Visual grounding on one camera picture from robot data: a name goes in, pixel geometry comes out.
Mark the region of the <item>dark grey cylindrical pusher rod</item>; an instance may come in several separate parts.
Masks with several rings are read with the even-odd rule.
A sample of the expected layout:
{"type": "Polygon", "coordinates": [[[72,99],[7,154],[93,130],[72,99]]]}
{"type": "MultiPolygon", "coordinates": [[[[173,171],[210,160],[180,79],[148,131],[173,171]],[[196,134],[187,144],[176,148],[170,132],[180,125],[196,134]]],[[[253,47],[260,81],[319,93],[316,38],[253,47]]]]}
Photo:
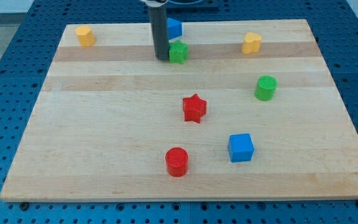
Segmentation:
{"type": "Polygon", "coordinates": [[[148,1],[155,56],[163,61],[169,60],[170,48],[166,3],[167,1],[148,1]]]}

